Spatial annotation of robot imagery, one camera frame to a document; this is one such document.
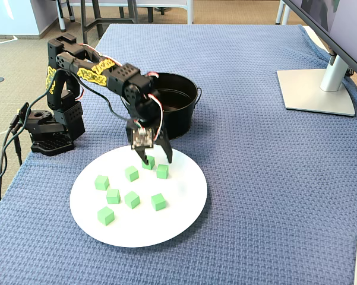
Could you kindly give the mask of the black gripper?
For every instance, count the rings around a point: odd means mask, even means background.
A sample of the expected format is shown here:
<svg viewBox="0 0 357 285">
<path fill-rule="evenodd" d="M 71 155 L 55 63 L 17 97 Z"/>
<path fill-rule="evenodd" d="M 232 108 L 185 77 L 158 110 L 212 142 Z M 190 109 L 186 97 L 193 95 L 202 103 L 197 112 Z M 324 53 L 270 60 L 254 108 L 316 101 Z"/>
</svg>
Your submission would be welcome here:
<svg viewBox="0 0 357 285">
<path fill-rule="evenodd" d="M 153 146 L 154 144 L 162 147 L 166 154 L 168 163 L 172 163 L 173 151 L 168 138 L 165 134 L 165 127 L 159 129 L 160 121 L 137 121 L 130 119 L 127 121 L 126 131 L 128 142 L 131 146 Z M 145 165 L 149 165 L 145 147 L 136 147 L 134 150 L 139 155 Z"/>
</svg>

